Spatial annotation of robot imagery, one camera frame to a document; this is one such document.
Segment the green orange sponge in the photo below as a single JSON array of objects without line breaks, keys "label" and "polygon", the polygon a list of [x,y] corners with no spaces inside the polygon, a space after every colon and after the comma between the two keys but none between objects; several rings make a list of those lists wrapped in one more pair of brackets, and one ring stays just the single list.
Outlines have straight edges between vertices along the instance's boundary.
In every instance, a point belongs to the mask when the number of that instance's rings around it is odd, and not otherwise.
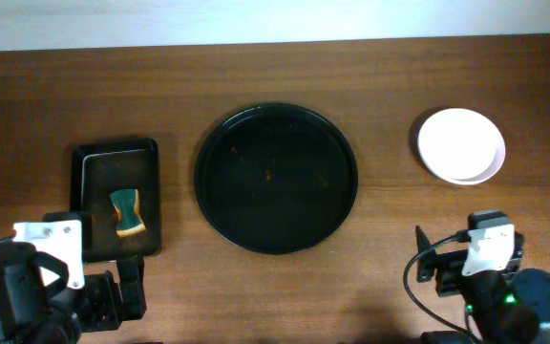
[{"label": "green orange sponge", "polygon": [[136,235],[146,230],[139,211],[137,189],[121,189],[110,195],[116,212],[116,234],[120,238]]}]

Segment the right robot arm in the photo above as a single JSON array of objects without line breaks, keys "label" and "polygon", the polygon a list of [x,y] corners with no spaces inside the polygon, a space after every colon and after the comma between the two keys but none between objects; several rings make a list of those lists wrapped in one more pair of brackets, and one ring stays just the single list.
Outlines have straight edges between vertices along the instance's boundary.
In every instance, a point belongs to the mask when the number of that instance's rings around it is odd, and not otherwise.
[{"label": "right robot arm", "polygon": [[[451,242],[471,241],[470,230],[430,243],[420,226],[415,228],[417,254],[403,271],[403,285],[411,300],[427,315],[447,326],[447,331],[424,332],[421,343],[550,343],[550,273],[521,269],[524,237],[515,232],[513,255],[504,269],[486,269],[465,275],[469,249],[438,254]],[[460,327],[429,310],[409,286],[411,267],[417,265],[417,281],[436,279],[440,297],[461,295],[465,325]]]}]

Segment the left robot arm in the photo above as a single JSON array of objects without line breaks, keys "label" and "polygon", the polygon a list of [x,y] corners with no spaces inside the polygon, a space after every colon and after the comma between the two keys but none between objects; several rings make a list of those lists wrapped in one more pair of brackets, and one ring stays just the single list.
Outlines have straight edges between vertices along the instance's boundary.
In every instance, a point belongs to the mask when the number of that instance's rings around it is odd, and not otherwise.
[{"label": "left robot arm", "polygon": [[67,286],[68,265],[30,243],[0,240],[0,343],[76,343],[84,333],[118,329],[147,310],[140,256],[116,262],[87,277],[78,290]]}]

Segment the white plate front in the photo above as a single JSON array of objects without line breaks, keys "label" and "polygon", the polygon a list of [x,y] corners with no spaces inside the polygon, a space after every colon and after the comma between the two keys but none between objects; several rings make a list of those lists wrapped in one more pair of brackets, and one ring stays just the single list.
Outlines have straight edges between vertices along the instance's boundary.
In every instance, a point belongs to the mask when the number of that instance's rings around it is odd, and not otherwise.
[{"label": "white plate front", "polygon": [[488,181],[506,158],[505,140],[496,125],[464,108],[448,108],[430,115],[418,130],[416,146],[428,170],[458,185]]}]

